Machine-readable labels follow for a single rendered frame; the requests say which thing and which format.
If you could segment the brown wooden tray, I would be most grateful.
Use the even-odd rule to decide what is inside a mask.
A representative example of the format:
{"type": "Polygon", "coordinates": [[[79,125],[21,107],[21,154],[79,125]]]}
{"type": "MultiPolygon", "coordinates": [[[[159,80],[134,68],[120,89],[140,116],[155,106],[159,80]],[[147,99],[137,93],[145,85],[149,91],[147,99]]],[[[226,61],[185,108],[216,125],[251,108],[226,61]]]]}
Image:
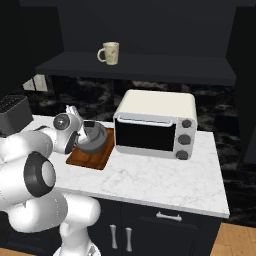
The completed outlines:
{"type": "Polygon", "coordinates": [[[67,158],[66,163],[74,166],[103,170],[114,148],[114,129],[107,128],[107,134],[105,145],[99,152],[88,154],[83,153],[79,148],[75,148],[67,158]]]}

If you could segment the black wall cabinet door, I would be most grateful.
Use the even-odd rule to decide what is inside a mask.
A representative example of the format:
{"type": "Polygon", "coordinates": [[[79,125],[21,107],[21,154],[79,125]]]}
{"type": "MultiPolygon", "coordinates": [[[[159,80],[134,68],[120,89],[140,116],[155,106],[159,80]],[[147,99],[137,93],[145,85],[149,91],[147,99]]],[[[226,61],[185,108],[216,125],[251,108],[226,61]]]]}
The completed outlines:
{"type": "Polygon", "coordinates": [[[0,99],[63,51],[57,0],[0,0],[0,99]]]}
{"type": "Polygon", "coordinates": [[[252,2],[236,8],[226,57],[237,76],[241,160],[256,165],[256,0],[252,2]]]}

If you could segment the black toaster oven door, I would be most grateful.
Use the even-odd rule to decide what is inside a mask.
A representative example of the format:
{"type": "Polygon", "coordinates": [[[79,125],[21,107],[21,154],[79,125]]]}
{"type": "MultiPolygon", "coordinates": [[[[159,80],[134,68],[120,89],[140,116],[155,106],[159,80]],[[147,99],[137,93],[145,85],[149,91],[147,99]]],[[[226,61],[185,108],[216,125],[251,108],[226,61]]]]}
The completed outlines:
{"type": "Polygon", "coordinates": [[[176,125],[169,127],[122,123],[115,119],[116,144],[172,152],[176,125]]]}

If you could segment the grey kettle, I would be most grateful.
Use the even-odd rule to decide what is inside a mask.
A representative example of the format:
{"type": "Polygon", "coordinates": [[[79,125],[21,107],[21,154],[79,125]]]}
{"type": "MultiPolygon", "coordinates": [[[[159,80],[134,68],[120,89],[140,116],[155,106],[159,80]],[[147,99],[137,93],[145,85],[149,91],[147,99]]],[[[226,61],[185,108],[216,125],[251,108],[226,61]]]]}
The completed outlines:
{"type": "Polygon", "coordinates": [[[87,154],[94,154],[103,149],[106,139],[106,128],[96,121],[85,121],[83,131],[86,135],[85,139],[80,138],[78,148],[87,154]]]}

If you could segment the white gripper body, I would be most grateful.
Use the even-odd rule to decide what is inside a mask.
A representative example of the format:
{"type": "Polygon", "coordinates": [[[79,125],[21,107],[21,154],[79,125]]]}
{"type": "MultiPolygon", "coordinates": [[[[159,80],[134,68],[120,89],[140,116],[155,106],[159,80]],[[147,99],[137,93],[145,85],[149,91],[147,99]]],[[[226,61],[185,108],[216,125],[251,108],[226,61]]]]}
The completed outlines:
{"type": "Polygon", "coordinates": [[[75,106],[66,105],[66,113],[73,114],[73,115],[77,116],[78,118],[82,119],[75,106]]]}

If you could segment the black drawer front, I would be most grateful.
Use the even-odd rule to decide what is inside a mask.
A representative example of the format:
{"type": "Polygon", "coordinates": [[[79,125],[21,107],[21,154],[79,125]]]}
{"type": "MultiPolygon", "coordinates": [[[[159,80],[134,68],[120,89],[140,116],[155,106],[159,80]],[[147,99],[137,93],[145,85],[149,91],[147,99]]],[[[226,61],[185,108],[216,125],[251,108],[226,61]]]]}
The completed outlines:
{"type": "Polygon", "coordinates": [[[123,217],[129,220],[137,220],[160,225],[185,228],[202,233],[210,233],[211,231],[216,231],[220,226],[220,219],[217,217],[131,203],[122,203],[121,212],[123,217]],[[156,213],[159,211],[162,214],[169,216],[177,216],[179,214],[182,217],[182,221],[177,222],[170,219],[157,218],[156,213]]]}

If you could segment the beige mug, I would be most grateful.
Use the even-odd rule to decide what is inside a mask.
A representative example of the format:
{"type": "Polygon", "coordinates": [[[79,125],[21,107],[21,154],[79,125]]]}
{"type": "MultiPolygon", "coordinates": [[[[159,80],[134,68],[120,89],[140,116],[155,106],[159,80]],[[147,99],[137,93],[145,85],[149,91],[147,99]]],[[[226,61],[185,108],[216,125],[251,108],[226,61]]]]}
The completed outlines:
{"type": "Polygon", "coordinates": [[[105,42],[103,48],[97,53],[97,59],[106,63],[107,65],[117,65],[119,58],[119,43],[118,42],[105,42]],[[105,58],[101,58],[101,53],[104,53],[105,58]]]}

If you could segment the black base cupboard door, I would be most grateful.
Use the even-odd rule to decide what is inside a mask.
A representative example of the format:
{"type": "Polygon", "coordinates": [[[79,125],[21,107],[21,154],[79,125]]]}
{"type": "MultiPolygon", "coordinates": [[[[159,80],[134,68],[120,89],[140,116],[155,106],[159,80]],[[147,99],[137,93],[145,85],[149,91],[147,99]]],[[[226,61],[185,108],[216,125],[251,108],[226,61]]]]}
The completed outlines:
{"type": "Polygon", "coordinates": [[[122,256],[120,203],[100,198],[98,198],[98,201],[101,207],[101,214],[98,221],[88,228],[90,238],[100,250],[101,256],[122,256]],[[112,247],[111,225],[116,226],[116,248],[112,247]]]}
{"type": "Polygon", "coordinates": [[[210,256],[214,239],[185,228],[123,219],[124,256],[210,256]],[[132,252],[126,251],[126,227],[132,228],[132,252]]]}

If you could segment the black box appliance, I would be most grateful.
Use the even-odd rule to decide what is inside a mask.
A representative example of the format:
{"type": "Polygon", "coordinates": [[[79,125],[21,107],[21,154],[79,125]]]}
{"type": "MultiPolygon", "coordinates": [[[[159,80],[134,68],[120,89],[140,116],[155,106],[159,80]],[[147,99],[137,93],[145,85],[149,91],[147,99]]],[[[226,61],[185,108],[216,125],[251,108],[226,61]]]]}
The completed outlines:
{"type": "Polygon", "coordinates": [[[0,100],[0,137],[20,132],[33,121],[26,96],[7,95],[0,100]]]}

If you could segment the black wall cabinet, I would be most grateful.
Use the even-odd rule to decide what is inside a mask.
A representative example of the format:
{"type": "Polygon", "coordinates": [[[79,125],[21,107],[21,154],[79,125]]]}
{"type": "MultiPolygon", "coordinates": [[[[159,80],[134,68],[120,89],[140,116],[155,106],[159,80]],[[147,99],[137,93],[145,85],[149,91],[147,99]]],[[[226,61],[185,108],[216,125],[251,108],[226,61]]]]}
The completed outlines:
{"type": "Polygon", "coordinates": [[[64,51],[52,75],[232,85],[226,60],[235,0],[57,0],[64,51]],[[97,59],[119,43],[117,65],[97,59]]]}

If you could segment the white toaster oven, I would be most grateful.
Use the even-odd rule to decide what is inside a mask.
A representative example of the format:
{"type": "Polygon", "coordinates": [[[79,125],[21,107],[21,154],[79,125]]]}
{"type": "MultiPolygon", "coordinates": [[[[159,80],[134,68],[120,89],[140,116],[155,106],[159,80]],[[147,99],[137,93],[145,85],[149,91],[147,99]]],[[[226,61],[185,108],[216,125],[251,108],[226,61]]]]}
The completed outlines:
{"type": "Polygon", "coordinates": [[[188,153],[188,159],[191,158],[198,122],[195,98],[190,93],[129,89],[125,93],[113,116],[113,122],[115,147],[121,153],[178,159],[176,153],[180,150],[184,150],[188,153]],[[117,145],[115,119],[117,119],[119,115],[124,118],[132,119],[142,118],[163,122],[172,121],[173,124],[176,125],[173,151],[167,152],[117,145]],[[186,119],[192,122],[190,128],[182,127],[182,121],[186,119]],[[181,145],[178,142],[178,137],[182,134],[190,136],[191,142],[189,145],[181,145]]]}

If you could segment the white wall socket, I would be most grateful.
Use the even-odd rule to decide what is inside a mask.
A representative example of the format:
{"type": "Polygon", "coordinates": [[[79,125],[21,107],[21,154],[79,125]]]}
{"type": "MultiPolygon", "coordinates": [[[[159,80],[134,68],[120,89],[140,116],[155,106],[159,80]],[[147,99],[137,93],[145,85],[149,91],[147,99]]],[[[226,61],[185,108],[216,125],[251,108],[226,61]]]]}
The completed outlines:
{"type": "Polygon", "coordinates": [[[23,89],[27,91],[47,92],[47,83],[44,75],[37,74],[23,84],[23,89]]]}

